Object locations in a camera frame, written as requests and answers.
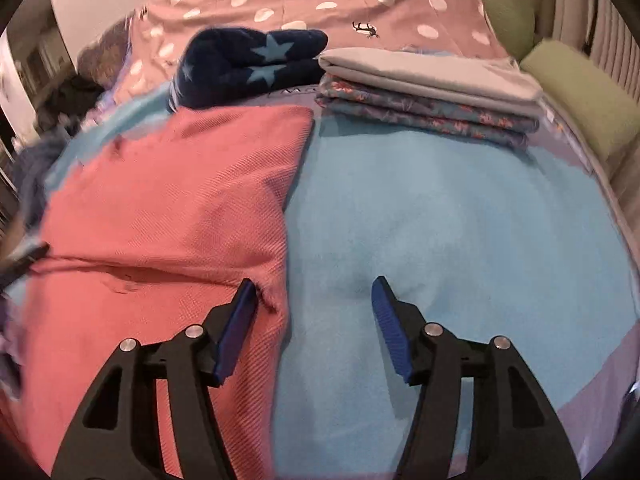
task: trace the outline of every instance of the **stack of folded clothes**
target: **stack of folded clothes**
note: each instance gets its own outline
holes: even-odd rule
[[[321,54],[317,101],[334,112],[523,150],[542,88],[509,60],[340,48]]]

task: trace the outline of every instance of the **blue gripper pad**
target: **blue gripper pad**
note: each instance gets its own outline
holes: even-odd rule
[[[220,337],[218,358],[213,368],[213,375],[220,384],[234,372],[244,338],[258,305],[255,285],[250,280],[243,280],[232,300],[233,303],[236,303],[236,306]]]
[[[412,374],[410,343],[396,315],[396,298],[393,297],[390,288],[387,289],[388,285],[382,276],[375,279],[371,286],[371,306],[385,338],[394,369],[408,384]]]

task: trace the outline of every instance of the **gray folded cloth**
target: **gray folded cloth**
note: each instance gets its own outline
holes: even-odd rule
[[[540,117],[543,92],[509,59],[469,59],[375,48],[336,48],[323,52],[329,74],[376,88],[430,97],[511,114]]]

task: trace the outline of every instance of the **metal screw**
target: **metal screw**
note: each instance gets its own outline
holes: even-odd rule
[[[439,335],[442,335],[443,332],[444,332],[443,327],[441,327],[437,323],[427,323],[424,326],[424,333],[432,337],[437,337]]]
[[[204,329],[200,325],[191,325],[187,327],[187,330],[184,331],[187,337],[191,339],[199,338],[202,334],[204,334]]]
[[[138,342],[135,339],[127,337],[120,342],[120,350],[123,352],[131,352],[137,344]]]
[[[506,350],[507,348],[511,347],[511,341],[509,341],[508,338],[506,338],[503,335],[499,335],[497,338],[494,339],[494,345],[496,348],[499,348],[500,350]]]

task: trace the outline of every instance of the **navy blue towel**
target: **navy blue towel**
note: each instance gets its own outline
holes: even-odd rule
[[[208,28],[184,51],[169,92],[169,110],[202,109],[238,99],[318,83],[324,71],[321,30]]]

